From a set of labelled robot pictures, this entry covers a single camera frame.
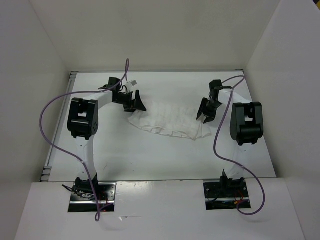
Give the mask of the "white pleated skirt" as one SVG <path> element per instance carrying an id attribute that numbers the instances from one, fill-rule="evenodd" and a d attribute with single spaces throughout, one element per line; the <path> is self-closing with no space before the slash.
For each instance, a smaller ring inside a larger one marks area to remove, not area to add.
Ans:
<path id="1" fill-rule="evenodd" d="M 196 120 L 198 111 L 189 106 L 148 100 L 146 111 L 136 110 L 128 122 L 134 127 L 152 134 L 190 140 L 212 135 L 211 129 Z"/>

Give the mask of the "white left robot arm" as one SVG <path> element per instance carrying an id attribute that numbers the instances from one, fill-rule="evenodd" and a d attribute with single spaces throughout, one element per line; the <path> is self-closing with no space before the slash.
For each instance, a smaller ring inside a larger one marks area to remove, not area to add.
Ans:
<path id="1" fill-rule="evenodd" d="M 81 159 L 81 167 L 71 191 L 78 196 L 94 200 L 100 193 L 94 163 L 94 138 L 99 128 L 99 110 L 115 103 L 122 105 L 125 112 L 147 111 L 140 91 L 134 90 L 136 85 L 135 80 L 122 83 L 119 78 L 110 77 L 108 84 L 100 87 L 97 93 L 71 100 L 67 129 L 75 140 L 76 156 Z"/>

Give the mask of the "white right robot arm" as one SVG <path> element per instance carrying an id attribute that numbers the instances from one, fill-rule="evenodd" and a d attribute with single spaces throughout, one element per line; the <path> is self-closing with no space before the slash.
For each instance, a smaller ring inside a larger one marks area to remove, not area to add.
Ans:
<path id="1" fill-rule="evenodd" d="M 253 146 L 263 137 L 264 122 L 263 108 L 260 102 L 249 101 L 234 93 L 237 85 L 223 85 L 220 79 L 209 83 L 209 96 L 201 100 L 196 119 L 203 118 L 203 123 L 210 123 L 216 119 L 217 110 L 226 105 L 221 122 L 218 125 L 213 142 L 213 152 L 221 160 L 232 164 L 229 170 L 223 170 L 219 184 L 214 192 L 210 192 L 209 198 L 220 196 L 229 197 L 244 185 L 244 172 L 248 170 L 248 157 Z M 233 157 L 228 159 L 218 154 L 218 136 L 226 119 L 227 112 L 231 110 L 229 133 L 236 143 Z"/>

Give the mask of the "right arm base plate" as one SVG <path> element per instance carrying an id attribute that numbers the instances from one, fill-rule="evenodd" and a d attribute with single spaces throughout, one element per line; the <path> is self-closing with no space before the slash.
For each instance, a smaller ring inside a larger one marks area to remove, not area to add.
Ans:
<path id="1" fill-rule="evenodd" d="M 222 189 L 218 181 L 205 181 L 203 183 L 205 208 L 207 211 L 213 210 L 234 210 L 250 209 L 251 203 L 246 182 L 234 184 L 231 187 Z"/>

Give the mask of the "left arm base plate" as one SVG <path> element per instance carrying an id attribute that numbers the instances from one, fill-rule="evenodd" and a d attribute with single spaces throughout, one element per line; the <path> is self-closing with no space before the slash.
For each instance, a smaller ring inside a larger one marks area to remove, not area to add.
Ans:
<path id="1" fill-rule="evenodd" d="M 96 191 L 99 208 L 103 213 L 115 211 L 116 182 L 100 182 Z M 95 213 L 97 211 L 96 200 L 92 193 L 72 192 L 70 195 L 69 213 Z"/>

